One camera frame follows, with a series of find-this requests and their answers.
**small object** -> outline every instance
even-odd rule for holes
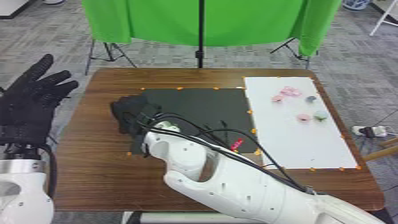
[[[386,126],[379,126],[379,127],[354,126],[353,133],[358,136],[365,136],[367,138],[376,138],[376,137],[385,138],[390,135]]]
[[[312,116],[308,114],[299,114],[298,119],[301,122],[310,122],[312,121]]]
[[[258,149],[255,155],[260,156],[264,154],[262,150]]]
[[[287,95],[287,96],[301,96],[303,93],[301,93],[301,90],[296,89],[294,87],[287,86],[285,89],[282,90],[282,93]]]
[[[315,100],[317,100],[317,97],[315,97],[315,96],[310,96],[310,97],[306,98],[308,103],[315,103]]]
[[[324,120],[328,119],[328,117],[329,117],[329,114],[328,114],[326,111],[317,111],[317,112],[315,112],[315,119],[317,119],[319,121],[324,121]]]
[[[283,95],[274,96],[273,97],[273,102],[276,102],[276,103],[283,102],[283,98],[285,98]]]
[[[232,150],[234,151],[239,151],[239,147],[242,146],[242,144],[244,144],[244,139],[242,138],[239,138],[239,141],[234,143],[234,145],[232,145]]]

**green screen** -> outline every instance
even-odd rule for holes
[[[205,45],[237,46],[301,39],[312,56],[328,34],[342,0],[207,0]],[[198,45],[200,0],[84,0],[95,39],[132,37]]]

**glove finger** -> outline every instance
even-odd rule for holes
[[[40,62],[33,65],[33,67],[24,73],[24,76],[27,77],[31,81],[36,81],[42,78],[52,65],[54,65],[54,55],[47,54]]]
[[[40,62],[33,65],[33,67],[26,71],[24,75],[17,79],[15,83],[11,84],[8,92],[22,91],[22,88],[26,88],[29,81],[36,81],[40,79],[40,77],[45,75],[47,70],[52,67],[52,64],[54,64],[54,56],[51,54],[47,54],[43,56]]]
[[[54,75],[51,75],[47,78],[43,78],[38,81],[38,85],[43,86],[43,87],[56,86],[70,78],[72,78],[72,72],[63,71],[63,72],[56,73]]]
[[[54,87],[52,94],[61,100],[68,97],[72,91],[79,88],[79,81],[72,81]]]

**white sheet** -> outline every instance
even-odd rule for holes
[[[283,102],[274,103],[273,97],[287,86],[301,90],[303,96],[285,97]],[[356,168],[358,162],[312,78],[248,77],[246,87],[260,143],[280,165],[290,169]],[[319,98],[313,104],[306,102],[308,96]],[[328,120],[313,119],[303,123],[298,115],[313,116],[321,110],[329,113]]]

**metal stand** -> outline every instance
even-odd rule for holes
[[[205,59],[205,0],[200,0],[200,49],[196,51],[198,68],[203,68]]]
[[[290,42],[296,40],[296,37],[285,42],[285,44],[276,48],[276,50],[273,50],[273,52],[271,52],[271,54],[274,54],[278,51],[280,51],[280,49],[283,48],[283,47],[287,47],[289,49],[290,49],[290,51],[292,51],[292,53],[294,53],[294,56],[296,56],[296,58],[301,60],[301,61],[306,61],[306,69],[310,69],[310,63],[312,63],[312,57],[308,56],[303,56],[303,55],[299,55],[298,53],[296,53],[296,51],[294,51],[294,49],[292,49],[292,47],[290,47]]]
[[[91,61],[93,60],[104,60],[107,62],[114,62],[118,61],[120,58],[127,58],[129,60],[129,63],[132,64],[132,66],[138,68],[138,65],[134,64],[134,61],[120,47],[120,45],[116,43],[104,43],[104,47],[106,47],[106,51],[107,51],[107,56],[109,58],[99,58],[99,57],[93,57],[93,52],[95,52],[95,47],[97,47],[97,40],[93,39],[93,42],[91,42],[91,51],[90,51],[90,58],[88,58],[88,64],[86,64],[86,75],[90,75],[90,69],[91,69]],[[116,57],[114,56],[114,50],[120,51],[122,55]]]

